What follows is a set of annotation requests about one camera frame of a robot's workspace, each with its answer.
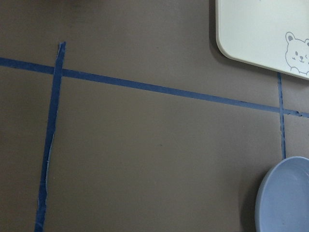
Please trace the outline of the cream bear tray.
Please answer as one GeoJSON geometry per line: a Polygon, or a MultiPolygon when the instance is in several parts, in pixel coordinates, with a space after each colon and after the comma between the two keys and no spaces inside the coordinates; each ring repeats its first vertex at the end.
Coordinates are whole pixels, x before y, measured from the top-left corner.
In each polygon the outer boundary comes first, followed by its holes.
{"type": "Polygon", "coordinates": [[[216,42],[227,58],[309,78],[307,0],[217,0],[216,42]]]}

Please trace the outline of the blue plate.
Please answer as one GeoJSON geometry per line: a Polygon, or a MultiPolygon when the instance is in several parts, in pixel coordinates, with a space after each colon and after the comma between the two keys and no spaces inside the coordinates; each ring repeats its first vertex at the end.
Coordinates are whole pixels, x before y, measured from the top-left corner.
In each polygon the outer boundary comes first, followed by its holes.
{"type": "Polygon", "coordinates": [[[309,230],[309,160],[290,157],[271,168],[255,202],[257,232],[309,230]]]}

